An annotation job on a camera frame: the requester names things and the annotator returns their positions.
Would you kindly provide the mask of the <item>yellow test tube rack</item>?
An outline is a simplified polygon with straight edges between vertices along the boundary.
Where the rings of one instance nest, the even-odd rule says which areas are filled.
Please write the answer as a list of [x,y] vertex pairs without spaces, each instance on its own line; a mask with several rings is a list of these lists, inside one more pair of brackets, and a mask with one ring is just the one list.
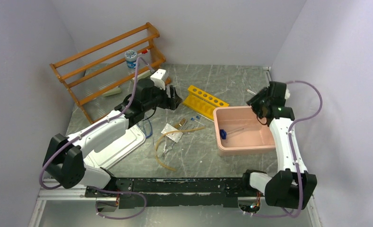
[[227,102],[196,86],[190,85],[188,87],[188,92],[189,94],[182,104],[210,120],[214,120],[213,112],[216,108],[229,106]]

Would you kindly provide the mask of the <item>pink plastic bin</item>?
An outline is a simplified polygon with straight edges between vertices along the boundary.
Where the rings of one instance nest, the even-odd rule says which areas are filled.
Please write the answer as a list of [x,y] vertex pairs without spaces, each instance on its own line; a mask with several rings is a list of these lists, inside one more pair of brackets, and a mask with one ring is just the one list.
[[[262,125],[249,106],[218,107],[213,112],[215,136],[220,156],[263,154],[275,150],[273,136],[266,125]],[[226,140],[219,136],[219,130],[233,130],[244,127]]]

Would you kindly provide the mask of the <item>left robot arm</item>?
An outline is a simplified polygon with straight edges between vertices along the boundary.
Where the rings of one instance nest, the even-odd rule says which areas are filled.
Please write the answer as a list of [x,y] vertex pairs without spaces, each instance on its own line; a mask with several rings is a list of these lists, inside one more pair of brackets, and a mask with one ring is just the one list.
[[146,112],[157,108],[176,110],[181,103],[175,86],[161,87],[149,78],[138,80],[132,93],[106,117],[68,136],[58,133],[51,138],[39,175],[40,185],[53,189],[43,182],[44,173],[48,173],[65,189],[82,184],[97,188],[103,196],[112,196],[117,189],[114,176],[104,168],[85,164],[84,158],[125,135],[126,130],[145,119]]

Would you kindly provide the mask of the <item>blue base graduated cylinder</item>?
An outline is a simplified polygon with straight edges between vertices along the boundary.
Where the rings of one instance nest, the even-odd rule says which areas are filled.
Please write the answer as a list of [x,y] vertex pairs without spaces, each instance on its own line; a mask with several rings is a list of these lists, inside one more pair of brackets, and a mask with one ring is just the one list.
[[222,140],[226,140],[227,138],[230,138],[235,133],[243,131],[243,130],[244,130],[244,127],[239,127],[239,128],[236,128],[236,129],[233,129],[233,130],[228,130],[228,131],[226,131],[224,129],[220,129],[219,130],[219,136]]

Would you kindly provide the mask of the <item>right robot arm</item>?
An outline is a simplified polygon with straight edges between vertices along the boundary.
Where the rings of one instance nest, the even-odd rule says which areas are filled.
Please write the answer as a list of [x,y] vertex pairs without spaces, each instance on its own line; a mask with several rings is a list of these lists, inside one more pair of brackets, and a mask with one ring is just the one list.
[[268,126],[277,153],[278,170],[271,177],[267,173],[248,170],[241,190],[247,196],[259,191],[268,206],[293,209],[297,216],[302,211],[317,185],[316,175],[310,174],[303,162],[295,136],[295,125],[315,117],[319,112],[296,119],[291,107],[286,106],[290,96],[288,83],[271,81],[246,103],[262,125]]

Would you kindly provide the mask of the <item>blue capped test tube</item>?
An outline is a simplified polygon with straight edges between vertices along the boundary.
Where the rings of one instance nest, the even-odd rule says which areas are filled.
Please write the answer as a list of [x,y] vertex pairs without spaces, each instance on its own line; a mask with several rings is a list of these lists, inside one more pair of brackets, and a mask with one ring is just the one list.
[[195,118],[191,118],[191,120],[197,122],[198,124],[201,124],[201,125],[205,126],[205,124],[201,123],[198,119],[196,120]]

